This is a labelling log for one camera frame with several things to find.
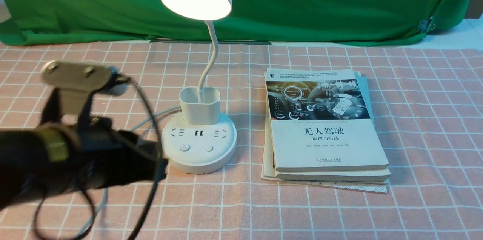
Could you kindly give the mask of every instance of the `green backdrop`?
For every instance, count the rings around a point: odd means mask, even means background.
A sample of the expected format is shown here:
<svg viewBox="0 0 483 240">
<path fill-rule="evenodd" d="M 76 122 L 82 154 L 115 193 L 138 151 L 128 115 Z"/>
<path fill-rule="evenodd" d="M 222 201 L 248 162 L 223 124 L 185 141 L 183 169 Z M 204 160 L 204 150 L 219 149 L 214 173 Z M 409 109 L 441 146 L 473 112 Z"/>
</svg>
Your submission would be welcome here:
<svg viewBox="0 0 483 240">
<path fill-rule="evenodd" d="M 107 40 L 208 40 L 203 22 L 167 10 L 160 0 L 5 0 L 12 18 L 0 25 L 8 45 Z M 469 0 L 233 0 L 215 23 L 220 40 L 331 41 L 373 46 L 423 39 L 421 20 L 451 28 Z"/>
</svg>

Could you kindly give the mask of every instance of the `grid pattern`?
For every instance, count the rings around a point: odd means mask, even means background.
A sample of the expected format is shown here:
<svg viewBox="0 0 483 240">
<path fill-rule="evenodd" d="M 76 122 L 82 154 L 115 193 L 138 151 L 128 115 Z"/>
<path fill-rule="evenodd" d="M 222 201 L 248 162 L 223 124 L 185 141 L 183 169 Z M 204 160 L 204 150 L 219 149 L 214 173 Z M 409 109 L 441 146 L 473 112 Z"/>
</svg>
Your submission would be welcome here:
<svg viewBox="0 0 483 240">
<path fill-rule="evenodd" d="M 39 73 L 47 61 L 117 66 L 140 82 L 161 111 L 178 105 L 182 87 L 197 85 L 209 49 L 118 42 L 0 46 L 0 126 L 36 126 L 49 93 Z M 376 129 L 392 172 L 387 195 L 260 180 L 267 67 L 352 68 L 369 78 Z M 207 85 L 220 90 L 222 110 L 238 128 L 237 153 L 208 175 L 169 168 L 138 239 L 481 240 L 481 80 L 483 52 L 472 49 L 222 45 Z M 116 128 L 131 128 L 146 117 L 131 89 L 118 98 L 98 97 L 93 110 L 112 117 Z M 90 238 L 126 238 L 149 184 L 111 188 Z M 98 202 L 101 191 L 92 194 Z M 0 212 L 0 238 L 33 239 L 35 207 Z M 81 196 L 64 195 L 46 202 L 41 226 L 67 237 L 88 217 Z"/>
</svg>

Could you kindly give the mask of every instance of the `publisher logo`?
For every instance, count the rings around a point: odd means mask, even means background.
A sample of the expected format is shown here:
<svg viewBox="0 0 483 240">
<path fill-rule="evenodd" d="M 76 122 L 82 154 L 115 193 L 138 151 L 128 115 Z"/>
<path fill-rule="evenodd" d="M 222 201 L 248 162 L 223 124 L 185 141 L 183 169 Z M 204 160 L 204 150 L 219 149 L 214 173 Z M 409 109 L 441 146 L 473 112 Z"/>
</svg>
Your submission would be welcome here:
<svg viewBox="0 0 483 240">
<path fill-rule="evenodd" d="M 324 163 L 333 163 L 333 162 L 341 162 L 342 159 L 339 158 L 332 158 L 332 159 L 317 159 L 318 162 L 324 162 Z"/>
</svg>

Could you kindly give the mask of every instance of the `car dashboard image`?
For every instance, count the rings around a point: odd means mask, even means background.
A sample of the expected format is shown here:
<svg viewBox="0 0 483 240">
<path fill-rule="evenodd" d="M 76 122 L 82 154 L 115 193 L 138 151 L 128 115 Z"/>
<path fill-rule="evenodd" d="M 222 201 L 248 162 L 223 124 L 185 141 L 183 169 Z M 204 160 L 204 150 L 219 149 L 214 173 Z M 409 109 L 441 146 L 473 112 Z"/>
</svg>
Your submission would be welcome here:
<svg viewBox="0 0 483 240">
<path fill-rule="evenodd" d="M 356 80 L 267 81 L 275 120 L 350 120 L 369 118 Z"/>
</svg>

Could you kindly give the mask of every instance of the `lamp base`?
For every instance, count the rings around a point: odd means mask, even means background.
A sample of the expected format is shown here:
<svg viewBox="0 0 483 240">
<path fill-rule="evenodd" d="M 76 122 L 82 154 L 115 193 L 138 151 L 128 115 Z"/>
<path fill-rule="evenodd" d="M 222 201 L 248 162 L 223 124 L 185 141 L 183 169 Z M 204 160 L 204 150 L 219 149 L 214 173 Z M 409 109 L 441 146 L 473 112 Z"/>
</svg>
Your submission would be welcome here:
<svg viewBox="0 0 483 240">
<path fill-rule="evenodd" d="M 207 174 L 222 168 L 235 154 L 237 131 L 225 114 L 212 125 L 192 125 L 183 113 L 172 118 L 162 133 L 163 151 L 176 169 Z"/>
</svg>

